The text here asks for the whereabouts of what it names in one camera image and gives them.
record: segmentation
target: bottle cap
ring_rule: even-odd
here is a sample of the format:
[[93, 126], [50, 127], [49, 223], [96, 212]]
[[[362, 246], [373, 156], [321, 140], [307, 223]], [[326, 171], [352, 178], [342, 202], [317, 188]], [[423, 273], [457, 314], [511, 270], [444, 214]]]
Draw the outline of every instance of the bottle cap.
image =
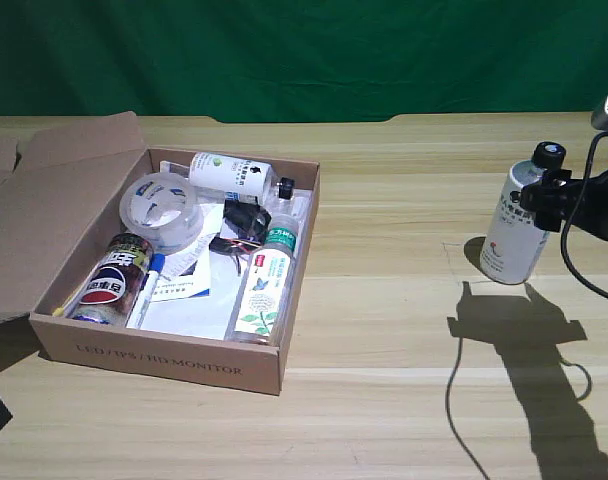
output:
[[562, 166], [566, 149], [559, 143], [540, 142], [535, 147], [531, 161], [538, 167], [546, 170], [555, 170]]
[[278, 183], [277, 196], [284, 200], [290, 200], [293, 196], [293, 189], [295, 188], [295, 180], [292, 178], [282, 177], [280, 183]]

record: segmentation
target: open cardboard box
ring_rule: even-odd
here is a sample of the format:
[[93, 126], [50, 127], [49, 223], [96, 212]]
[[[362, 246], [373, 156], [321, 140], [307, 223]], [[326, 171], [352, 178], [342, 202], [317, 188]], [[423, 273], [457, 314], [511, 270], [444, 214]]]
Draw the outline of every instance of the open cardboard box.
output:
[[132, 112], [38, 132], [13, 171], [15, 145], [0, 141], [0, 322], [28, 313], [55, 361], [279, 394], [317, 213], [317, 163], [244, 156], [312, 191], [286, 327], [272, 347], [51, 316], [123, 231], [126, 188], [162, 160], [190, 164], [195, 152], [147, 148]]

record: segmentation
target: blue marker cap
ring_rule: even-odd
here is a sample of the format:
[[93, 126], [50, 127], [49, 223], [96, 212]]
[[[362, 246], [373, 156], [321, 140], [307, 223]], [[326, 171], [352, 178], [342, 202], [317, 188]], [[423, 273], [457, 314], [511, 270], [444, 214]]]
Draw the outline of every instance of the blue marker cap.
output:
[[149, 270], [153, 270], [158, 273], [161, 272], [162, 268], [164, 267], [165, 260], [166, 257], [163, 254], [154, 253], [153, 258], [151, 259], [151, 266], [149, 267]]

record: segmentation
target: green screen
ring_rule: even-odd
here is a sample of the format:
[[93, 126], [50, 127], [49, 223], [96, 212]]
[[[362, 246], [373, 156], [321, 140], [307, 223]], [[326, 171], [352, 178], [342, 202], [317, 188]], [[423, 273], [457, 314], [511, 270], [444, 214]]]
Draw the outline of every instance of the green screen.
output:
[[0, 115], [590, 110], [608, 0], [0, 1]]

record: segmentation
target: white plastic bottle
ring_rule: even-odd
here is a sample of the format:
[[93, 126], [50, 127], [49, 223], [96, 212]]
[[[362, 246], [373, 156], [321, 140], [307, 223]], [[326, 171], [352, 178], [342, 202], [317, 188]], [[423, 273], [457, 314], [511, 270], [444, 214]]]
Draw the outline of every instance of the white plastic bottle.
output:
[[298, 230], [297, 220], [288, 213], [273, 215], [264, 246], [249, 259], [224, 340], [279, 343], [295, 270]]
[[520, 194], [524, 186], [542, 178], [545, 170], [560, 168], [565, 155], [561, 145], [541, 142], [531, 160], [509, 170], [480, 254], [480, 268], [491, 280], [515, 285], [533, 272], [549, 232], [537, 228], [533, 213], [520, 207]]
[[198, 152], [191, 162], [189, 182], [226, 192], [227, 200], [263, 206], [276, 193], [280, 179], [268, 163]]

